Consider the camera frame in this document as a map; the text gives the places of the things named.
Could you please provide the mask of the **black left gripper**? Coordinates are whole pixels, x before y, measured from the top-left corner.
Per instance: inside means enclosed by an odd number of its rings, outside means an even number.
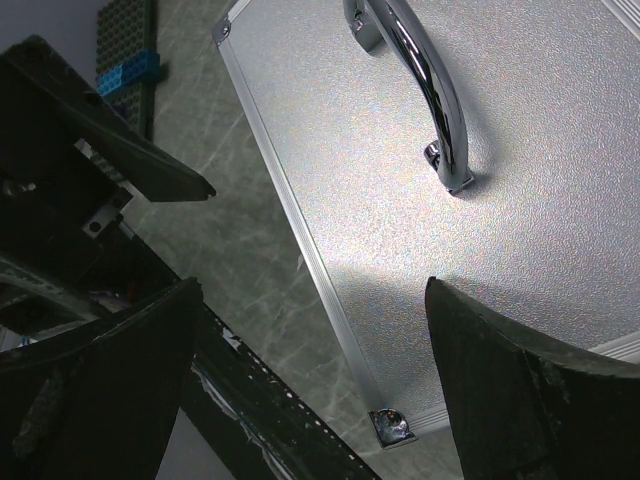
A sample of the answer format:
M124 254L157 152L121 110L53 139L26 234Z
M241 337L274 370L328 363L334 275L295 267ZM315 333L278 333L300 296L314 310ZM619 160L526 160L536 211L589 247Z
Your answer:
M83 139L152 202L214 187L147 141L42 37L1 54L1 255L35 273L1 283L1 325L40 338L146 299L174 274L121 228L130 194L75 146Z

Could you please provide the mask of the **grey metal storage box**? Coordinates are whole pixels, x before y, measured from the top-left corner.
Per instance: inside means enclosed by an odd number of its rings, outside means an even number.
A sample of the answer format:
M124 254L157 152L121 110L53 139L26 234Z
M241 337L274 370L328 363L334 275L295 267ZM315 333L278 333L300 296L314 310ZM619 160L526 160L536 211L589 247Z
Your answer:
M380 444L449 425L430 277L639 359L635 1L240 1L213 35Z

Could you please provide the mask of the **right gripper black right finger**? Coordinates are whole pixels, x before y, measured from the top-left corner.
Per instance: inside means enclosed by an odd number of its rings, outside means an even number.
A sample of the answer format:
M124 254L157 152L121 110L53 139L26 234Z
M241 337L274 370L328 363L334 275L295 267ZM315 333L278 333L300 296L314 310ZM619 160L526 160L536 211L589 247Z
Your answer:
M556 340L435 277L425 307L465 478L638 478L638 366Z

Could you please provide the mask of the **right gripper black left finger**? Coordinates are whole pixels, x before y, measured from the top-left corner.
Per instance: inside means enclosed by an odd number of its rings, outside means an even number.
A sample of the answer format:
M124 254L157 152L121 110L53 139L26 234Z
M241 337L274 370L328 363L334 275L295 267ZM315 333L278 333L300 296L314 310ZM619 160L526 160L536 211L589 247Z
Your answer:
M1 355L4 479L153 479L194 357L193 278Z

